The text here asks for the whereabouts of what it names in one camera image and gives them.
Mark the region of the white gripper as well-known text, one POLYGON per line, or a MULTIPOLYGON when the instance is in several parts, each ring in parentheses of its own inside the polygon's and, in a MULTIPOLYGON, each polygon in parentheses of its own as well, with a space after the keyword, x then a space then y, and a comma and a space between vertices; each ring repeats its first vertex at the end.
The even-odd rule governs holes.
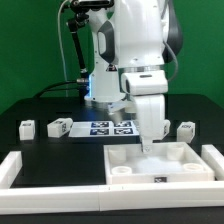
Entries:
POLYGON ((162 94, 136 96, 134 104, 142 151, 150 153, 153 148, 152 140, 161 140, 164 136, 165 98, 162 94))

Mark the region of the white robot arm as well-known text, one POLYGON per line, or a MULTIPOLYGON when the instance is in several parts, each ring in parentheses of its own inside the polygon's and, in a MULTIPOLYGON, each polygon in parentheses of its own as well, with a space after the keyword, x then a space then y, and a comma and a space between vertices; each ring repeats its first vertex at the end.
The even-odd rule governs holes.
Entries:
POLYGON ((183 42, 173 0, 114 0, 111 16, 105 9, 89 15, 95 53, 85 100, 107 109, 116 123, 122 112, 133 113, 148 152, 170 127, 164 65, 177 61, 183 42))

